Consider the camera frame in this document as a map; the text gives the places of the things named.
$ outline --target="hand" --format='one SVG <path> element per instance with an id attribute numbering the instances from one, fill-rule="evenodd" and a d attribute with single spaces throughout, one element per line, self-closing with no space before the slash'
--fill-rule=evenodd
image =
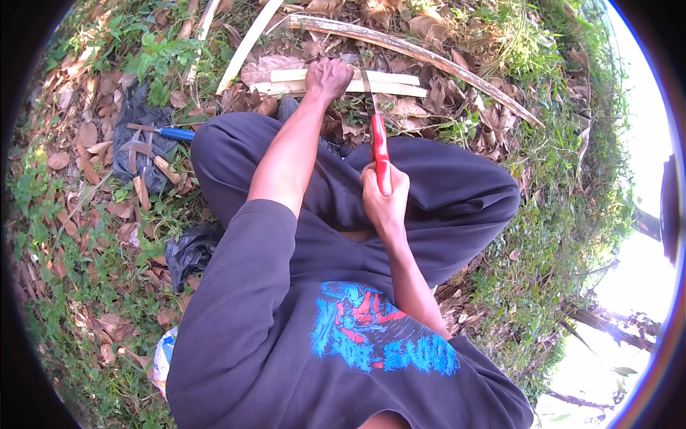
<path id="1" fill-rule="evenodd" d="M 327 103 L 345 94 L 345 90 L 353 79 L 353 68 L 339 59 L 322 58 L 310 63 L 305 75 L 305 86 L 308 94 Z"/>
<path id="2" fill-rule="evenodd" d="M 385 244 L 387 240 L 405 236 L 405 209 L 410 177 L 391 164 L 390 182 L 393 193 L 383 196 L 379 191 L 376 168 L 376 162 L 368 164 L 359 179 L 362 181 L 364 211 Z"/>

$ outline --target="black sweatpants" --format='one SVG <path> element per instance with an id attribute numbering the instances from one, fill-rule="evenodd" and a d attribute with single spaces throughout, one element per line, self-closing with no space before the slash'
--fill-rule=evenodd
<path id="1" fill-rule="evenodd" d="M 193 167 L 224 228 L 245 203 L 255 168 L 279 129 L 281 122 L 275 119 L 244 112 L 214 117 L 196 133 Z M 410 177 L 407 238 L 433 287 L 469 263 L 514 217 L 519 187 L 498 165 L 457 146 L 392 137 L 388 152 L 391 162 Z M 345 160 L 318 148 L 298 219 L 292 284 L 362 281 L 362 275 L 374 286 L 390 285 L 388 257 L 379 237 L 354 242 L 339 232 L 373 231 L 359 181 L 369 162 L 368 145 Z"/>

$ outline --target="black t-shirt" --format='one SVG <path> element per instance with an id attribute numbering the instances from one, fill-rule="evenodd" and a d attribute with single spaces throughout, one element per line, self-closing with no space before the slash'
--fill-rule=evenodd
<path id="1" fill-rule="evenodd" d="M 529 428 L 522 392 L 463 336 L 446 341 L 373 285 L 290 284 L 296 219 L 232 219 L 179 327 L 167 398 L 180 428 Z"/>

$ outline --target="ground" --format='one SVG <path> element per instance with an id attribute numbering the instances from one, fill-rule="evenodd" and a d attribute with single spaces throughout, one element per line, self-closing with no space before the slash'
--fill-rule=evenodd
<path id="1" fill-rule="evenodd" d="M 623 204 L 630 172 L 617 141 L 626 128 L 622 68 L 600 3 L 368 0 L 369 13 L 364 1 L 292 3 L 291 10 L 359 19 L 425 46 L 487 79 L 545 125 L 522 121 L 432 65 L 362 45 L 370 69 L 416 75 L 433 88 L 425 99 L 379 95 L 389 135 L 460 144 L 520 183 L 515 219 L 435 295 L 449 330 L 468 335 L 535 404 L 564 352 L 559 323 L 587 305 L 597 280 L 589 272 L 607 265 L 630 231 L 631 208 Z M 16 123 L 6 201 L 13 210 L 5 224 L 14 289 L 46 372 L 84 427 L 173 426 L 148 379 L 150 358 L 199 277 L 175 293 L 164 246 L 189 227 L 215 222 L 185 143 L 169 154 L 182 183 L 152 194 L 149 211 L 139 208 L 132 183 L 109 174 L 124 89 L 147 80 L 148 104 L 170 108 L 181 128 L 231 111 L 269 115 L 276 105 L 241 83 L 215 96 L 261 6 L 223 0 L 205 42 L 183 38 L 195 34 L 205 5 L 78 1 L 51 39 Z M 360 52 L 352 39 L 276 28 L 260 37 L 248 57 L 256 64 L 239 82 L 255 78 L 250 70 L 272 67 L 274 55 L 304 64 Z M 196 80 L 188 84 L 191 64 Z M 327 111 L 322 132 L 359 144 L 367 135 L 361 112 L 360 94 L 344 96 Z"/>

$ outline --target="graphic print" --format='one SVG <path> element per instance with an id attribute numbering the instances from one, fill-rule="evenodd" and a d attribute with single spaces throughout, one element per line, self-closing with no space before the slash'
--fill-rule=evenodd
<path id="1" fill-rule="evenodd" d="M 415 367 L 452 375 L 460 368 L 455 349 L 391 304 L 380 291 L 359 283 L 322 283 L 312 354 L 339 355 L 351 368 L 395 371 Z"/>

